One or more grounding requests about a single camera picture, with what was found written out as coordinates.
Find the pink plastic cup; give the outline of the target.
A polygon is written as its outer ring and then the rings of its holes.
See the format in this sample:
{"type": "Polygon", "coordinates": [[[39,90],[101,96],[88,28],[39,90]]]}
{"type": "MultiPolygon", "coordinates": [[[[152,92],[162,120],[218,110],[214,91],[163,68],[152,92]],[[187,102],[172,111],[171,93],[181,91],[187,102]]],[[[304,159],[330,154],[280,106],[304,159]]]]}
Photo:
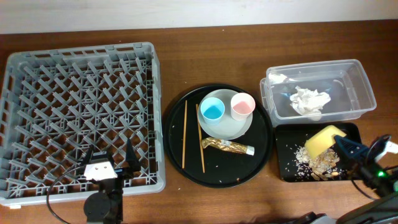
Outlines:
{"type": "Polygon", "coordinates": [[[247,93],[237,93],[231,99],[231,116],[236,121],[246,119],[255,109],[254,98],[247,93]]]}

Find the yellow plastic bowl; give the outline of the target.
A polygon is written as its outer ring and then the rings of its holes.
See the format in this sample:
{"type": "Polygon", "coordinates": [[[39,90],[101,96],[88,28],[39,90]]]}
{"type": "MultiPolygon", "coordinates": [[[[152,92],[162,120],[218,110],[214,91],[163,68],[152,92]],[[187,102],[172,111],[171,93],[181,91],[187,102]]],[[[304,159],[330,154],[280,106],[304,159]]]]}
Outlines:
{"type": "Polygon", "coordinates": [[[323,128],[320,132],[312,136],[306,143],[305,148],[311,159],[315,159],[327,149],[334,145],[335,136],[345,137],[346,133],[338,129],[334,125],[329,125],[323,128]]]}

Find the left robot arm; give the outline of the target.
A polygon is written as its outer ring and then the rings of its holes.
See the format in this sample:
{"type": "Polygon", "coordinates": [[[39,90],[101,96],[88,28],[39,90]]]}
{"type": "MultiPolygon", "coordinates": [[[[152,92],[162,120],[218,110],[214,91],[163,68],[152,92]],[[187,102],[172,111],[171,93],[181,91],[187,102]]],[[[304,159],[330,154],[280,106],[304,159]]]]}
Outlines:
{"type": "Polygon", "coordinates": [[[80,164],[84,168],[83,176],[87,181],[99,186],[96,193],[90,195],[83,210],[87,223],[121,223],[123,221],[124,181],[134,178],[141,165],[134,153],[131,141],[126,144],[127,167],[115,169],[110,152],[94,152],[91,146],[80,164]]]}

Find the food scraps pile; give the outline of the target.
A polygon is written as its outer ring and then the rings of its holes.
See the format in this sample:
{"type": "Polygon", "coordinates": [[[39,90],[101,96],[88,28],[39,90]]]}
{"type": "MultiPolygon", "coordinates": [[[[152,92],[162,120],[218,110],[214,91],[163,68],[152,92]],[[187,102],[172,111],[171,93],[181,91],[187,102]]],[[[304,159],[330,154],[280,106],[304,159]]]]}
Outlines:
{"type": "Polygon", "coordinates": [[[312,159],[304,146],[300,146],[294,152],[295,165],[297,166],[296,177],[310,180],[332,180],[338,177],[342,171],[337,168],[340,161],[333,149],[327,149],[316,158],[312,159]]]}

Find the gold foil wrapper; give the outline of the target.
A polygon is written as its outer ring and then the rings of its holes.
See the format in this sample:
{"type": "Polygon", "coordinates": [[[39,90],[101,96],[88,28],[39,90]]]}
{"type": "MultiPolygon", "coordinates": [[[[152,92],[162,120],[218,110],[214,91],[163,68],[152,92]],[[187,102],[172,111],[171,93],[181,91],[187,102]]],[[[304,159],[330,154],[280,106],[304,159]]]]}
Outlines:
{"type": "Polygon", "coordinates": [[[255,152],[255,148],[252,146],[247,146],[236,142],[231,142],[229,140],[217,139],[213,137],[202,139],[201,146],[202,148],[213,147],[225,152],[247,154],[250,156],[253,156],[255,152]]]}

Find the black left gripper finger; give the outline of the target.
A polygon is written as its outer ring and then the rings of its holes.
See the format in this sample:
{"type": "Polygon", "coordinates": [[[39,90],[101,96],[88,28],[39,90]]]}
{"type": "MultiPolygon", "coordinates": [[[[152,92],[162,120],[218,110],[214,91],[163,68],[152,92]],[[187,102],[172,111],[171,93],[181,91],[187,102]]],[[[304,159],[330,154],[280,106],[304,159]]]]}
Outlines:
{"type": "Polygon", "coordinates": [[[85,155],[83,156],[83,159],[81,160],[81,165],[87,165],[91,161],[91,157],[94,151],[94,145],[91,145],[89,149],[86,151],[85,155]]]}
{"type": "Polygon", "coordinates": [[[134,148],[132,146],[131,140],[128,139],[126,143],[126,162],[129,165],[129,168],[133,172],[137,172],[141,170],[141,164],[134,152],[134,148]]]}

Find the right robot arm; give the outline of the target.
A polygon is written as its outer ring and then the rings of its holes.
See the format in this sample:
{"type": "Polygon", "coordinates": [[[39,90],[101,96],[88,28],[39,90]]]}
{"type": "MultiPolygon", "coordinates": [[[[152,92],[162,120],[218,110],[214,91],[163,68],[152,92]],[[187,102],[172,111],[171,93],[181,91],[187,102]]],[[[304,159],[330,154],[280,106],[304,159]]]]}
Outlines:
{"type": "Polygon", "coordinates": [[[372,202],[346,213],[337,223],[388,223],[397,219],[397,166],[383,168],[378,164],[382,155],[397,145],[386,134],[376,139],[371,147],[354,142],[340,134],[318,133],[305,143],[311,159],[320,157],[332,146],[349,172],[379,196],[372,202]]]}

